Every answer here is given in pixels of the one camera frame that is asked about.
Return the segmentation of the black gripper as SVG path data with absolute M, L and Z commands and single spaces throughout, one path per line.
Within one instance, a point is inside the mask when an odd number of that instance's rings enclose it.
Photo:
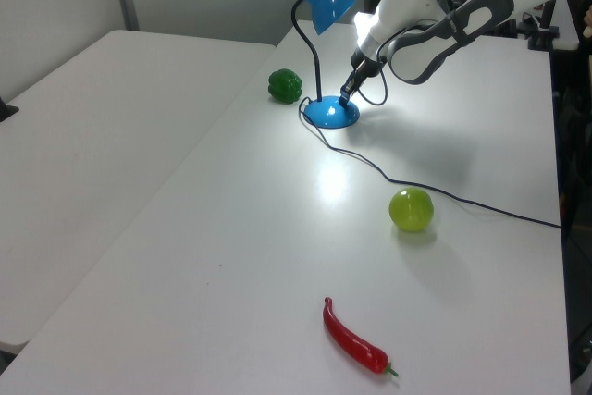
M 352 72 L 340 89 L 339 104 L 347 105 L 366 78 L 376 77 L 385 65 L 383 56 L 367 56 L 357 48 L 351 56 Z

